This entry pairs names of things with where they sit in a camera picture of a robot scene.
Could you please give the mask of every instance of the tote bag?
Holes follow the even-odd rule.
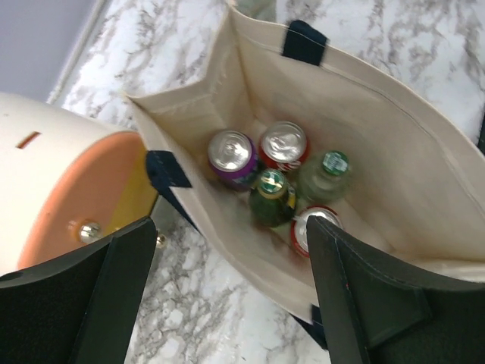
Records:
[[[303,22],[274,24],[274,1],[232,5],[190,86],[130,97],[158,192],[257,289],[310,322],[310,262],[257,228],[244,194],[208,167],[209,140],[233,129],[257,141],[292,121],[312,152],[345,151],[346,198],[332,205],[366,244],[443,275],[485,281],[485,159],[409,88],[327,44]]]

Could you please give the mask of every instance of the marble countertop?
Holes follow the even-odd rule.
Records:
[[[299,18],[393,75],[477,139],[485,103],[485,2],[281,0]],[[197,81],[225,0],[113,0],[58,105],[134,128],[121,95]],[[277,305],[178,218],[157,251],[126,364],[329,363]]]

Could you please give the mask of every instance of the metal screw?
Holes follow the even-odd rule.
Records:
[[[81,243],[91,244],[101,237],[101,225],[97,222],[86,222],[85,224],[82,224],[79,229],[79,238]]]
[[[157,248],[163,249],[167,246],[167,237],[157,230]]]

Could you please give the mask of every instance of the purple can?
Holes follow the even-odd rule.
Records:
[[[209,163],[219,178],[235,190],[249,190],[258,178],[260,163],[254,143],[243,133],[224,130],[208,147]]]

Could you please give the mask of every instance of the green bottle cap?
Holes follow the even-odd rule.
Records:
[[[341,176],[349,170],[349,159],[342,152],[332,150],[325,153],[321,165],[328,174]]]
[[[276,169],[267,169],[259,178],[259,190],[266,196],[280,195],[286,186],[286,178]]]

